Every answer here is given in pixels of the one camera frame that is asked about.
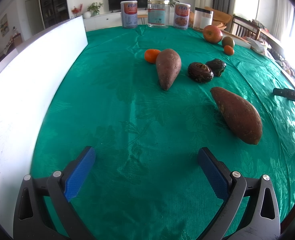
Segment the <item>right red-label tin can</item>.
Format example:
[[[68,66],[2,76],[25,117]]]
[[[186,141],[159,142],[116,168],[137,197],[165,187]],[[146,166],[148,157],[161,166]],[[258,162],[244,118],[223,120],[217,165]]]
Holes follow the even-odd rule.
[[[188,29],[190,4],[175,3],[173,26],[178,29]]]

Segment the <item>potted green plant left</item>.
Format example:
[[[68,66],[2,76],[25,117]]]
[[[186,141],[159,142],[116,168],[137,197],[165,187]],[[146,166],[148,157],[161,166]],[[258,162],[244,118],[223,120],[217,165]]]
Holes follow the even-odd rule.
[[[100,9],[103,7],[103,3],[101,2],[93,2],[87,8],[89,12],[91,12],[92,16],[96,16],[100,14]]]

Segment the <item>wooden railing bench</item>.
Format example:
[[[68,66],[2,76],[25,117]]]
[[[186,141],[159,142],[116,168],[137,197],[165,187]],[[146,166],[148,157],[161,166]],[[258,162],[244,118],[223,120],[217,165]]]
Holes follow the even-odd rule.
[[[267,42],[272,45],[282,46],[281,42],[276,39],[272,34],[270,34],[264,28],[260,28],[258,25],[251,21],[245,20],[242,17],[233,15],[231,32],[233,35],[238,37],[251,37],[254,40],[259,40],[260,38],[267,40]]]

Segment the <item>potted green plant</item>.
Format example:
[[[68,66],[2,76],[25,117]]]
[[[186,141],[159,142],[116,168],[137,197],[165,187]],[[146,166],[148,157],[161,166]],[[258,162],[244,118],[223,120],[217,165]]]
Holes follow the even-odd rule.
[[[176,3],[179,3],[179,0],[164,0],[166,2],[166,4],[168,4],[169,6],[171,6],[172,8],[175,7]]]
[[[100,9],[103,7],[103,3],[101,2],[93,2],[87,8],[89,12],[91,12],[92,16],[96,16],[100,14]]]

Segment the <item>white snack bag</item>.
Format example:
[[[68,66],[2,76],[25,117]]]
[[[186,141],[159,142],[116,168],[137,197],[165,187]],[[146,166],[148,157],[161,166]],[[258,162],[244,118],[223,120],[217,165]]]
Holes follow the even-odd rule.
[[[246,40],[250,43],[251,49],[254,50],[256,53],[264,56],[268,56],[269,49],[272,46],[267,43],[265,40],[254,40],[250,37],[246,37]]]

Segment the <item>white jar black lid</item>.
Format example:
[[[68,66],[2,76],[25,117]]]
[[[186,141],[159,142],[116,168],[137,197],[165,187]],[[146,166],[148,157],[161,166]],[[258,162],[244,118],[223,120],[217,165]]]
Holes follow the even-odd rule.
[[[195,8],[193,29],[203,30],[206,26],[211,25],[213,21],[213,11]]]

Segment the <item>green satin tablecloth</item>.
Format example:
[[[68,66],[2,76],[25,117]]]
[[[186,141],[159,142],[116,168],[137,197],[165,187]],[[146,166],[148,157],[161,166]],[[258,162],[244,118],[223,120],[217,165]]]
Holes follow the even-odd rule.
[[[245,177],[269,175],[286,217],[295,203],[295,103],[272,93],[290,87],[278,64],[240,46],[227,56],[193,29],[117,27],[91,31],[87,40],[47,111],[31,173],[49,176],[92,146],[95,164],[71,202],[97,239],[196,239],[222,203],[198,165],[201,147]],[[144,59],[148,49],[181,58],[168,90]],[[188,76],[191,63],[213,59],[226,63],[222,76],[206,83]],[[256,108],[257,145],[228,127],[213,87]]]

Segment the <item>dark tall bookshelf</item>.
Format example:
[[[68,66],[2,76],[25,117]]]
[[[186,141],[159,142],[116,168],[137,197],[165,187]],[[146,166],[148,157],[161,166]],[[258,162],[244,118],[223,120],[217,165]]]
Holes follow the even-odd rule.
[[[45,29],[69,18],[67,0],[39,0],[39,6]]]

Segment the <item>clear glass jar teal label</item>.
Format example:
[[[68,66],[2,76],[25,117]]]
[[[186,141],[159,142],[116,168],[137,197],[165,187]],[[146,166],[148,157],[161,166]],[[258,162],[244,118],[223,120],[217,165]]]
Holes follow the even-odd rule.
[[[151,28],[167,28],[169,12],[169,0],[147,0],[147,25]]]

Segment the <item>red apple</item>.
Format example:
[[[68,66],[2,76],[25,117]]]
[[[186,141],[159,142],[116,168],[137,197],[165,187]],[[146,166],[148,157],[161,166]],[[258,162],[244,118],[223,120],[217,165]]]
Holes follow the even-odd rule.
[[[221,30],[214,25],[207,25],[203,29],[203,37],[209,43],[217,44],[222,40],[222,32]]]

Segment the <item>red-label tin can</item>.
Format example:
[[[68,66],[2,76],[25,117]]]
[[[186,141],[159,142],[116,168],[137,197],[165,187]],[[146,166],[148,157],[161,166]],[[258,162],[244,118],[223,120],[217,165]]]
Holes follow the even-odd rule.
[[[173,26],[178,29],[188,29],[190,4],[175,3]]]
[[[122,1],[121,21],[123,28],[136,28],[138,26],[137,1]]]

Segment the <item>left red-label tin can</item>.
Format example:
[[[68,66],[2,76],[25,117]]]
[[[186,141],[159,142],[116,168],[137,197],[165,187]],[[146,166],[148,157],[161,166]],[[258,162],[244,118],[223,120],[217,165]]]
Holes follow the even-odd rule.
[[[137,1],[122,1],[121,21],[123,28],[136,28],[138,26]]]

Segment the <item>dark water chestnut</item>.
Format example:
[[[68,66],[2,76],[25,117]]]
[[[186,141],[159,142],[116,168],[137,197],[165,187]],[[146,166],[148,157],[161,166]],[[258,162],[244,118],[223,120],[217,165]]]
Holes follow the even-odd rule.
[[[213,59],[212,61],[206,62],[206,65],[211,69],[214,76],[220,77],[225,71],[226,63],[220,59]]]
[[[212,81],[214,74],[207,65],[193,62],[188,66],[188,76],[198,83],[206,83]]]

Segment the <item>potted green plant right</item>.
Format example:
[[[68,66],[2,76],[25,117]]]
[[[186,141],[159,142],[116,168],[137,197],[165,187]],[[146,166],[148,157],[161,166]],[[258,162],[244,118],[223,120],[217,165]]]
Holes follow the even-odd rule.
[[[176,3],[179,3],[179,0],[164,0],[166,2],[166,4],[168,4],[169,6],[171,6],[172,8],[175,7]]]

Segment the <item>sweet potato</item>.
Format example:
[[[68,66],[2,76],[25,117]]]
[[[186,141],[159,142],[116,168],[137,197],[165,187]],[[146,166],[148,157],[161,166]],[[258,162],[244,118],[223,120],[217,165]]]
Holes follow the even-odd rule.
[[[182,61],[173,49],[161,51],[156,58],[156,68],[161,88],[168,90],[181,71]]]
[[[263,124],[256,108],[241,96],[221,87],[213,87],[211,95],[232,132],[243,142],[257,145]]]

